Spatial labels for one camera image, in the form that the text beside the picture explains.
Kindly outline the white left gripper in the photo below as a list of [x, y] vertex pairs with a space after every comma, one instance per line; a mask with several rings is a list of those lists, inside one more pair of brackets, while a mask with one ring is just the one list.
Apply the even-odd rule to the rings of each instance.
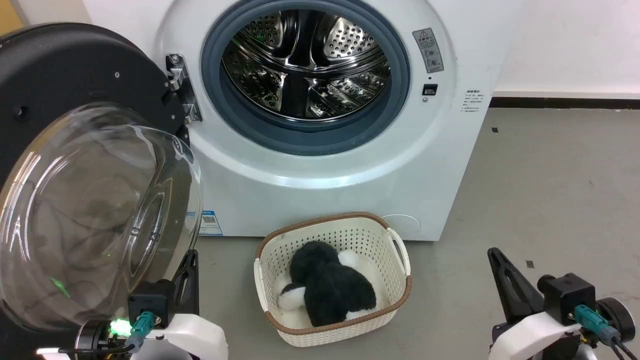
[[131, 360], [228, 360], [222, 328], [200, 317], [199, 254], [185, 252], [174, 273], [174, 312], [167, 328], [153, 329]]

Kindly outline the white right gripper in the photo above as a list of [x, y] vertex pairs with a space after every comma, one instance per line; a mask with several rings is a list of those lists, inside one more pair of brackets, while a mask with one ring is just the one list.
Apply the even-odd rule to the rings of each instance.
[[563, 325], [544, 312], [542, 295], [502, 250], [492, 247], [487, 257], [506, 321], [492, 329], [487, 360], [558, 359], [562, 346], [571, 348], [563, 359], [585, 360], [581, 324], [574, 314], [569, 313], [569, 325]]

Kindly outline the black washer door glass bowl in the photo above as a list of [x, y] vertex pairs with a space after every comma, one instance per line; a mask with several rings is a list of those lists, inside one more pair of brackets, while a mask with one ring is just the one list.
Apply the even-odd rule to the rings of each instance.
[[202, 176], [167, 69], [89, 23], [0, 36], [0, 360], [128, 319], [195, 249]]

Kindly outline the white front-load washing machine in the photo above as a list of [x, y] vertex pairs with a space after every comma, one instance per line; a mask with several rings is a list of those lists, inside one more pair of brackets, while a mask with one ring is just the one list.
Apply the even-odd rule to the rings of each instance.
[[[94, 25], [131, 40], [158, 66], [183, 55], [202, 121], [186, 125], [203, 176], [202, 210], [227, 237], [265, 237], [348, 212], [411, 215], [420, 240], [441, 238], [526, 0], [365, 0], [400, 34], [410, 59], [406, 104], [373, 140], [329, 155], [249, 141], [217, 113], [202, 82], [202, 46], [238, 0], [82, 0]], [[413, 32], [432, 28], [444, 71], [427, 73]], [[424, 84], [438, 84], [422, 96]]]

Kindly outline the metal door hinge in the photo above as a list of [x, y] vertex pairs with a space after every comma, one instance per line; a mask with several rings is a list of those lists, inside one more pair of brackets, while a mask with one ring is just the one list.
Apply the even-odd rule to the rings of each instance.
[[192, 78], [186, 65], [185, 57], [178, 53], [166, 55], [167, 77], [169, 78], [169, 88], [176, 93], [183, 107], [184, 123], [190, 125], [192, 122], [203, 121], [198, 98], [195, 95]]

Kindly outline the blue white QR label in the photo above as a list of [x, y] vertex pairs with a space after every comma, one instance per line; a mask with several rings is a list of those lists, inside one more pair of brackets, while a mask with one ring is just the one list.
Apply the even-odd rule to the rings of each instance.
[[198, 234], [204, 237], [221, 237], [224, 235], [214, 210], [202, 211]]

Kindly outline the cream perforated laundry basket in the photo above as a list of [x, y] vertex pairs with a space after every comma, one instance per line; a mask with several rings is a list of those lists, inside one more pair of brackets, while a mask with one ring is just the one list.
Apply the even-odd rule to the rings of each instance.
[[[379, 283], [379, 310], [336, 325], [293, 328], [291, 321], [301, 322], [303, 315], [292, 312], [286, 316], [278, 306], [278, 296], [295, 251], [313, 240], [338, 251], [354, 251], [365, 261]], [[256, 251], [253, 275], [267, 320], [294, 347], [324, 346], [377, 330], [393, 319], [412, 289], [410, 259], [402, 237], [370, 212], [311, 219], [270, 233]]]

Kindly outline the round white filter cover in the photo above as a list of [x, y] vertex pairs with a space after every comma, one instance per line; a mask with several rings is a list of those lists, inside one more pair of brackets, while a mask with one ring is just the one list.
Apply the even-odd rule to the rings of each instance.
[[398, 234], [403, 241], [421, 240], [420, 221], [411, 215], [387, 214], [382, 219]]

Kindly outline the black and white plush toy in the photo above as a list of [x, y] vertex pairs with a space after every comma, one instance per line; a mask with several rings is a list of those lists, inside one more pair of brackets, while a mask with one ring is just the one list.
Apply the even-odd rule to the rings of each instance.
[[337, 251], [318, 240], [304, 244], [292, 256], [291, 281], [279, 292], [278, 306], [286, 312], [304, 308], [313, 327], [375, 312], [378, 296], [359, 271], [361, 263], [353, 250]]

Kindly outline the stainless steel washer drum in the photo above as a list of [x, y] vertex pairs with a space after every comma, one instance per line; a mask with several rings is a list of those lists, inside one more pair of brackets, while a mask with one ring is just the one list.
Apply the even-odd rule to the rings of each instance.
[[391, 78], [371, 34], [337, 14], [287, 9], [253, 19], [221, 60], [237, 91], [292, 122], [332, 122], [365, 109]]

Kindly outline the grey warning sticker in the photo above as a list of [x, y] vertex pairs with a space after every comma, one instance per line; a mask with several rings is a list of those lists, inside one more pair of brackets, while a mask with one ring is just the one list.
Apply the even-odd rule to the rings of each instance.
[[412, 32], [428, 74], [443, 72], [444, 62], [438, 41], [432, 28], [423, 28]]

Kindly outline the dark wall baseboard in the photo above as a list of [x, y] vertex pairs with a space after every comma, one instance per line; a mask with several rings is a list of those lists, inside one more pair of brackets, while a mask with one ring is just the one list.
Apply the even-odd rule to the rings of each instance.
[[491, 109], [640, 110], [640, 99], [494, 96]]

